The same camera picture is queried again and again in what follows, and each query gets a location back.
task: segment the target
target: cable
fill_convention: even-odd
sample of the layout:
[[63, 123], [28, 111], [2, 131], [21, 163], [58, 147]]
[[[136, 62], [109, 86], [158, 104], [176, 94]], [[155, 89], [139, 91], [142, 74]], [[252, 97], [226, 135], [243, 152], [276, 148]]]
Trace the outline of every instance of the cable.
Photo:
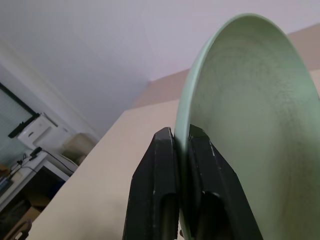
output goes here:
[[34, 170], [32, 167], [29, 166], [22, 166], [20, 167], [21, 169], [31, 169], [32, 171], [34, 171], [36, 174], [38, 173], [36, 170]]
[[27, 157], [27, 155], [24, 153], [22, 159], [16, 161], [16, 164], [10, 168], [10, 173], [9, 173], [9, 175], [10, 175], [9, 178], [10, 178], [10, 179], [12, 179], [12, 177], [13, 177], [20, 169], [23, 169], [23, 168], [28, 168], [28, 169], [31, 169], [32, 171], [34, 171], [35, 173], [38, 173], [36, 170], [32, 169], [31, 167], [29, 167], [29, 166], [24, 166], [24, 165], [26, 165], [27, 163], [25, 163], [25, 164], [23, 165], [23, 163], [24, 163], [24, 161], [25, 161], [26, 159], [30, 160], [30, 159], [31, 159], [31, 156], [28, 156], [28, 157]]
[[68, 169], [70, 172], [75, 173], [74, 171], [72, 171], [70, 168], [68, 168], [62, 161], [60, 161], [58, 158], [56, 158], [55, 156], [53, 156], [50, 152], [42, 149], [43, 152], [49, 154], [51, 157], [53, 157], [55, 160], [57, 160], [59, 163], [61, 163], [66, 169]]

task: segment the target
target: window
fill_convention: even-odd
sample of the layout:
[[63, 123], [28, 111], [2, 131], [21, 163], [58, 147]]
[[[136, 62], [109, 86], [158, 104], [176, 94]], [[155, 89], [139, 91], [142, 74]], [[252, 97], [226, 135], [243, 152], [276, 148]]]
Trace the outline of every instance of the window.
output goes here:
[[0, 83], [0, 164], [6, 167], [28, 149], [16, 136], [39, 114]]

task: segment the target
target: wall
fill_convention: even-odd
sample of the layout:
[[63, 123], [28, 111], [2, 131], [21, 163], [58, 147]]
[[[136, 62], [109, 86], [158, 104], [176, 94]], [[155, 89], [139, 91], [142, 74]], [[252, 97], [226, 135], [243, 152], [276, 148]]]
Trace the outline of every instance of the wall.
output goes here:
[[[320, 71], [315, 71], [320, 69], [320, 23], [290, 33], [288, 37], [310, 70], [318, 93], [320, 93]], [[186, 69], [151, 82], [132, 105], [132, 108], [179, 99], [188, 72], [189, 69]]]
[[45, 112], [71, 132], [87, 133], [95, 140], [102, 137], [53, 86], [1, 40], [0, 81], [34, 111]]
[[125, 111], [32, 223], [29, 239], [121, 240], [132, 175], [155, 132], [174, 131], [177, 108], [176, 100]]

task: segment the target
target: green plate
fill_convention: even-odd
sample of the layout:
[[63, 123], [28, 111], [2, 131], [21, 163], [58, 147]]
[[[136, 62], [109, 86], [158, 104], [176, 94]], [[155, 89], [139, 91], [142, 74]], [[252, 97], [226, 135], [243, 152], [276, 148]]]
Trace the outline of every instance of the green plate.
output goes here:
[[[190, 124], [237, 173], [264, 240], [320, 239], [320, 100], [276, 25], [237, 16], [195, 60], [174, 130], [184, 196]], [[190, 239], [187, 224], [183, 231]]]

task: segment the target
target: white ceiling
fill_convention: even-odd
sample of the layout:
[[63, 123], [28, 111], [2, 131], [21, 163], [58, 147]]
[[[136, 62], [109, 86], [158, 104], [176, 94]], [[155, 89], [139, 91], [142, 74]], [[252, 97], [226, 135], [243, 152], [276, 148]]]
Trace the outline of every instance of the white ceiling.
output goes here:
[[189, 68], [246, 12], [289, 33], [320, 22], [320, 1], [2, 0], [0, 38], [103, 135], [148, 81]]

